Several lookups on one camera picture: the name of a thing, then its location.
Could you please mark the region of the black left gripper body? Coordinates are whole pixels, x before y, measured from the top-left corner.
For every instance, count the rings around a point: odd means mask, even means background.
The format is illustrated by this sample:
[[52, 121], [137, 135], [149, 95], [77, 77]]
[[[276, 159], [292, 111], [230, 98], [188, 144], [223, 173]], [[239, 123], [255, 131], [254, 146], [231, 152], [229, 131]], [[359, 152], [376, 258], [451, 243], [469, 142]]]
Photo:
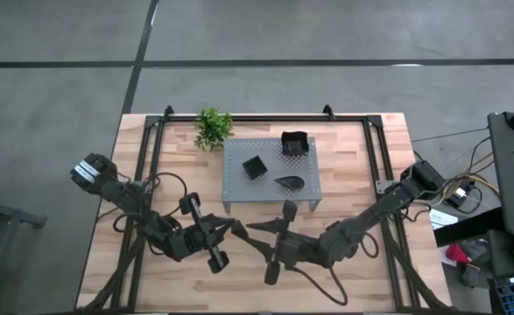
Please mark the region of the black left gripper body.
[[215, 228], [201, 222], [201, 218], [205, 215], [200, 210], [199, 194], [189, 193], [179, 200], [179, 204], [181, 213], [191, 214], [194, 221], [192, 226], [180, 230], [182, 237], [180, 249], [187, 249], [188, 256], [203, 249], [207, 250], [210, 255], [208, 265], [211, 271], [214, 274], [221, 272], [229, 264], [229, 258], [224, 251], [219, 250], [218, 246], [212, 245]]

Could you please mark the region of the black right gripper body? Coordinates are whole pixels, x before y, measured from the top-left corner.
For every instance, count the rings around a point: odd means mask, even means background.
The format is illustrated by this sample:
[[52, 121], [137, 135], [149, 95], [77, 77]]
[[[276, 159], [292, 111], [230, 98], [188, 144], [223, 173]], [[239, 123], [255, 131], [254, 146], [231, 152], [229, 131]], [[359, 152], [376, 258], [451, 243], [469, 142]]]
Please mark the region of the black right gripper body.
[[289, 225], [295, 220], [298, 212], [297, 205], [286, 200], [282, 209], [283, 230], [276, 235], [273, 248], [276, 250], [275, 260], [267, 262], [264, 282], [269, 285], [277, 283], [280, 264], [283, 263], [287, 270], [295, 270], [299, 262], [313, 263], [323, 266], [323, 254], [319, 251], [319, 240], [304, 234], [298, 234], [289, 230]]

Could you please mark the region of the black teardrop plate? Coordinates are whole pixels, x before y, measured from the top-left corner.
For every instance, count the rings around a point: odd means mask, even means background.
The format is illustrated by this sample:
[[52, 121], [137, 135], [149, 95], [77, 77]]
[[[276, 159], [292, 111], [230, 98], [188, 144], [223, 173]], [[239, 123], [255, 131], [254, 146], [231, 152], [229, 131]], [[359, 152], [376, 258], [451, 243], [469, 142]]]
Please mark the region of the black teardrop plate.
[[299, 191], [305, 187], [305, 180], [299, 176], [275, 178], [274, 181], [284, 188], [292, 191]]

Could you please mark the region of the small black square plate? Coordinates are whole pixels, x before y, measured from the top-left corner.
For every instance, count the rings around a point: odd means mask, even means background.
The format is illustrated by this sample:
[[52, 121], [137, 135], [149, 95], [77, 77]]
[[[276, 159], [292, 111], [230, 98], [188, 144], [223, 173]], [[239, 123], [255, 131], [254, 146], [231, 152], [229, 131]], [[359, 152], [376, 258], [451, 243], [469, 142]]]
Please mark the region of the small black square plate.
[[249, 179], [256, 179], [268, 172], [267, 167], [259, 156], [252, 157], [243, 162], [242, 167]]

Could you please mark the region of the large black square plate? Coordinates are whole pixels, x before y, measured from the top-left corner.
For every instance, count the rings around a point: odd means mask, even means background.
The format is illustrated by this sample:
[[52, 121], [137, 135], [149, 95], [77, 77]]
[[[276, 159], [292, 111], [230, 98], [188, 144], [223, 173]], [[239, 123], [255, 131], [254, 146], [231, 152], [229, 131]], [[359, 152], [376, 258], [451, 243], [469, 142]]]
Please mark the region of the large black square plate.
[[285, 156], [304, 156], [309, 152], [307, 133], [304, 131], [288, 132], [281, 135], [282, 154]]

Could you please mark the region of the grey perforated metal shelf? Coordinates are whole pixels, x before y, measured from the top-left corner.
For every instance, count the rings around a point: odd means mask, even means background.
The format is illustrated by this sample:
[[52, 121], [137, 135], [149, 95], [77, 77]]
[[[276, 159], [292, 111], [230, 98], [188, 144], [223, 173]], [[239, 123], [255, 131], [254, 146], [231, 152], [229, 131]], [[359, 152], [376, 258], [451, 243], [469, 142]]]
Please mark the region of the grey perforated metal shelf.
[[[315, 139], [308, 139], [305, 156], [288, 157], [282, 154], [279, 138], [232, 138], [223, 149], [222, 203], [227, 213], [232, 203], [272, 203], [292, 200], [308, 202], [315, 211], [322, 200], [320, 172]], [[251, 179], [243, 163], [259, 157], [267, 172]], [[303, 179], [302, 189], [290, 190], [276, 180], [287, 176]]]

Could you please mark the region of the green artificial potted plant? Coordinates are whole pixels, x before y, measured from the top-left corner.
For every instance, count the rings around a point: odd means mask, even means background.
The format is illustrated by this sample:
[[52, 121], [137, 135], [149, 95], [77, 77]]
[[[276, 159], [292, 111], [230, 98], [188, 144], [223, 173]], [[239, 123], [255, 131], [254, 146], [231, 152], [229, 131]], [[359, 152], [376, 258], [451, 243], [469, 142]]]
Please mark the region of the green artificial potted plant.
[[194, 121], [198, 135], [194, 145], [203, 151], [221, 151], [225, 140], [234, 135], [233, 116], [218, 108], [203, 109]]

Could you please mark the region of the white paper sheet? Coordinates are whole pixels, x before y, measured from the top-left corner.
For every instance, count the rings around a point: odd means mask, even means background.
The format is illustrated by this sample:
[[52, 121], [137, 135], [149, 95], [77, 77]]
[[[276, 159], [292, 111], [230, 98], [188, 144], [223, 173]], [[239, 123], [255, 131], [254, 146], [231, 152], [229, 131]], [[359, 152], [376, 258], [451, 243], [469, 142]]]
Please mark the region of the white paper sheet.
[[429, 219], [431, 221], [433, 229], [453, 225], [459, 221], [459, 219], [456, 216], [453, 216], [448, 213], [443, 213], [436, 209], [432, 209], [429, 212]]

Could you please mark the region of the red object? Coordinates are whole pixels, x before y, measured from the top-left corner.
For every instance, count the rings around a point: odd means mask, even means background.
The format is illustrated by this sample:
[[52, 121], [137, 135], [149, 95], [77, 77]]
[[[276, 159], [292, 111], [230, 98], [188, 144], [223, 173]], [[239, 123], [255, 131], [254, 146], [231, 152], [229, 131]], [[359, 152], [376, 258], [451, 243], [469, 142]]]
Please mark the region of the red object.
[[452, 262], [459, 264], [470, 264], [471, 259], [468, 255], [461, 249], [459, 244], [451, 244], [447, 247], [445, 251], [446, 258]]

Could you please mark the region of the black cart base bar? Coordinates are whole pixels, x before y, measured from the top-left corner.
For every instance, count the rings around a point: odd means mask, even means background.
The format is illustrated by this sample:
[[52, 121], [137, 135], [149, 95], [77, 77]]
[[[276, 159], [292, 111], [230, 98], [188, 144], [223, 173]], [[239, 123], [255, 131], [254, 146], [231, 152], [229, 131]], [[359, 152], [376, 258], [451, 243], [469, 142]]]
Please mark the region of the black cart base bar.
[[480, 213], [434, 230], [439, 247], [486, 234], [489, 230], [504, 230], [503, 209], [501, 207]]

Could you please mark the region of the black aluminium table frame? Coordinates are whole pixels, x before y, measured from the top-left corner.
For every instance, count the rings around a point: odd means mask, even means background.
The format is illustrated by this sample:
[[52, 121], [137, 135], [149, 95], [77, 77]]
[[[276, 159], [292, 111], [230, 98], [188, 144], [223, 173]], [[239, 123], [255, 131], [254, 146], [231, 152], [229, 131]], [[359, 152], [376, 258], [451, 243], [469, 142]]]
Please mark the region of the black aluminium table frame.
[[[126, 115], [119, 127], [113, 159], [120, 172], [146, 177], [151, 167], [165, 174], [153, 205], [174, 209], [184, 188], [201, 196], [205, 212], [224, 215], [221, 152], [194, 146], [190, 115], [173, 115], [163, 128], [147, 133], [143, 115]], [[314, 212], [306, 203], [292, 230], [317, 236], [334, 221], [359, 214], [375, 199], [378, 179], [397, 178], [414, 161], [405, 118], [400, 114], [239, 115], [237, 138], [277, 138], [283, 131], [302, 130], [315, 139], [322, 200]], [[392, 311], [420, 302], [404, 271], [385, 255], [368, 258], [363, 251], [331, 270], [301, 265], [284, 271], [275, 285], [264, 283], [265, 263], [255, 249], [228, 235], [222, 248], [229, 266], [213, 274], [204, 254], [182, 262], [146, 254], [138, 283], [140, 312], [338, 312], [337, 285], [349, 294], [346, 312]]]

